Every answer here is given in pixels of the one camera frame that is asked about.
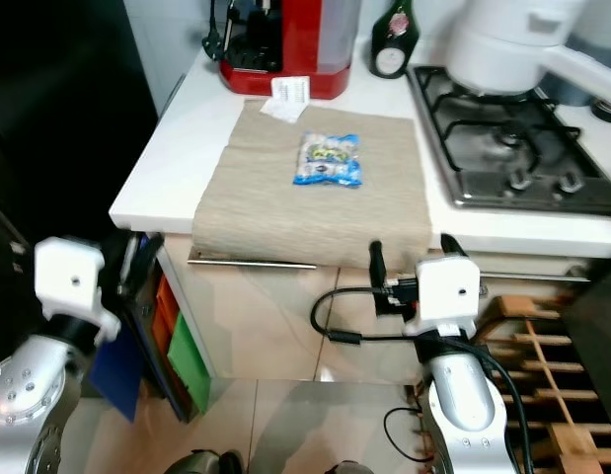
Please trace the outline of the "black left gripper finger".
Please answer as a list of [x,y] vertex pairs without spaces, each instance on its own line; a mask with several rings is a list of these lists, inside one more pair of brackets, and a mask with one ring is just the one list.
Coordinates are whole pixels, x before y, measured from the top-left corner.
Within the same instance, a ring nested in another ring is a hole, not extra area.
[[137,284],[142,285],[148,277],[157,253],[164,244],[164,235],[161,233],[143,233],[139,241],[137,252]]
[[125,262],[132,259],[137,249],[137,234],[111,233],[108,235],[108,287],[118,287]]

